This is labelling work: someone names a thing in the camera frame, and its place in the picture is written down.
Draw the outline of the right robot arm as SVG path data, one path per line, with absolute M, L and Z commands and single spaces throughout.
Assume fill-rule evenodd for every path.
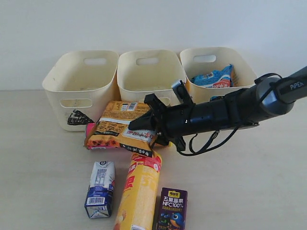
M 263 120 L 285 115 L 295 101 L 307 96 L 307 69 L 283 78 L 265 74 L 250 88 L 196 104 L 184 83 L 172 87 L 180 104 L 167 107 L 152 93 L 144 103 L 150 110 L 129 124 L 130 130 L 153 130 L 157 143 L 172 142 L 182 156 L 197 156 L 224 145 L 240 128 L 256 127 Z

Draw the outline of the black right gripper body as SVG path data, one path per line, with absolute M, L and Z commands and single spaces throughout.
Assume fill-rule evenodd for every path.
M 185 151 L 186 143 L 183 137 L 197 132 L 192 122 L 192 113 L 196 104 L 189 94 L 179 98 L 182 99 L 182 104 L 167 107 L 152 93 L 145 96 L 144 102 L 152 110 L 156 129 L 167 141 L 176 146 L 177 151 Z

